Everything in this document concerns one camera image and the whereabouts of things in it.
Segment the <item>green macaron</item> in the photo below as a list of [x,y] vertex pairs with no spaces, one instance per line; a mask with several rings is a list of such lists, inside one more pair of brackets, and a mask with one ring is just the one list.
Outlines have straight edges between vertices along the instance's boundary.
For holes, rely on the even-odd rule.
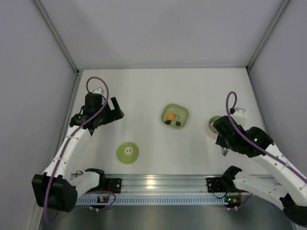
[[214,123],[214,122],[216,122],[218,119],[220,119],[221,118],[221,116],[219,116],[219,115],[217,115],[217,116],[213,116],[212,118],[210,118],[210,120],[209,120],[209,123],[211,124],[211,123]]

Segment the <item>orange macaron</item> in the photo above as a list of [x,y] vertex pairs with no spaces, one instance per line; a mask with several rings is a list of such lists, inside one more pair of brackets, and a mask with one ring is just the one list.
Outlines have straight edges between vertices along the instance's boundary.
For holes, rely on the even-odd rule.
[[167,120],[174,120],[175,119],[175,115],[174,114],[168,114],[167,115]]

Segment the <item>metal tongs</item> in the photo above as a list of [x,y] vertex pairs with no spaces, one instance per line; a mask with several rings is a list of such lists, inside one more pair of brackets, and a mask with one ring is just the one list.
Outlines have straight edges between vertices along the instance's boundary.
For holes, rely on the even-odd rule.
[[222,155],[226,156],[228,154],[229,149],[221,147]]

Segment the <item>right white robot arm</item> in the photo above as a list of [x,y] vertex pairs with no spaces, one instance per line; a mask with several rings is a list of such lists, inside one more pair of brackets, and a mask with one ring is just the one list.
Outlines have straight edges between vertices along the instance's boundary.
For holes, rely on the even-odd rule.
[[262,166],[277,184],[263,181],[236,166],[221,176],[227,191],[244,190],[278,207],[295,224],[307,225],[307,178],[278,149],[273,139],[258,127],[244,130],[228,116],[210,123],[217,133],[216,144],[247,156]]

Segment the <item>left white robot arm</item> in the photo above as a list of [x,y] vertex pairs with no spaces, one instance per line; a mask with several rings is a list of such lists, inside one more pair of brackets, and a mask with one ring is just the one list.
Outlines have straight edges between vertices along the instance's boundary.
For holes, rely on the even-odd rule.
[[94,131],[124,117],[116,97],[111,98],[110,109],[107,99],[100,93],[88,93],[85,104],[70,121],[67,135],[55,158],[42,174],[35,174],[32,187],[36,203],[40,207],[70,212],[80,196],[87,192],[107,189],[105,172],[89,168],[72,179],[73,166],[81,155],[85,143]]

